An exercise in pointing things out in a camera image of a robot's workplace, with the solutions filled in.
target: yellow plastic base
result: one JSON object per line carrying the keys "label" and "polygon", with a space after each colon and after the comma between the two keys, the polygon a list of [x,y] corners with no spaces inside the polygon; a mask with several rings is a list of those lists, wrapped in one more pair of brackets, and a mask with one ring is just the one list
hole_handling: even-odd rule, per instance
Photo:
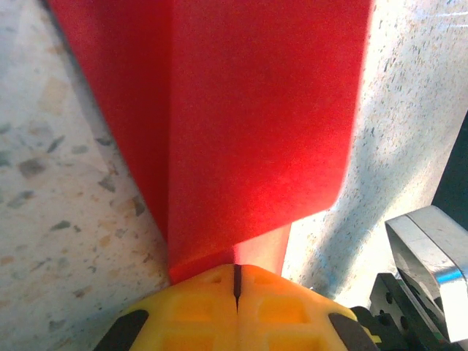
{"label": "yellow plastic base", "polygon": [[351,310],[251,265],[241,297],[233,265],[209,270],[132,306],[149,312],[131,351],[346,351],[328,315]]}

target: red cloth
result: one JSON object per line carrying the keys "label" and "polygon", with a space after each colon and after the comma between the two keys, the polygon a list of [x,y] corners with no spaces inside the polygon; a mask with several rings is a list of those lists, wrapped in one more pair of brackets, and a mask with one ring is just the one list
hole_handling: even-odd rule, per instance
{"label": "red cloth", "polygon": [[287,234],[242,243],[336,199],[370,0],[49,2],[167,238],[172,277],[260,250],[280,266]]}

